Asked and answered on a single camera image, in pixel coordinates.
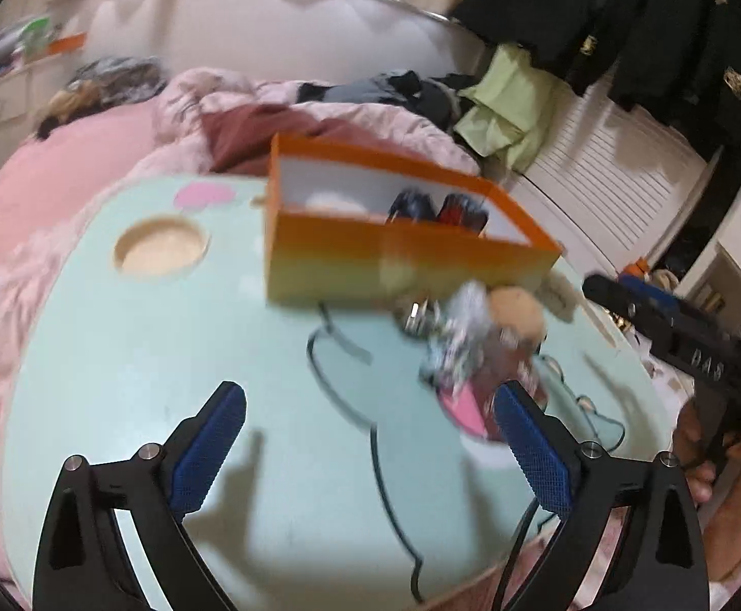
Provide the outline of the person's right hand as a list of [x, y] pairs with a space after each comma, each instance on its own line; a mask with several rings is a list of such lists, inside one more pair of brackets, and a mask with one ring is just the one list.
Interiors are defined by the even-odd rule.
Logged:
[[713, 463], [699, 462], [702, 454], [702, 426], [695, 403], [687, 401], [678, 414], [673, 432], [673, 451], [688, 469], [685, 477], [695, 504], [706, 505], [713, 513], [702, 521], [708, 580], [729, 590], [741, 584], [741, 438], [727, 449], [727, 469], [735, 475], [723, 499], [714, 494], [723, 490], [716, 480]]

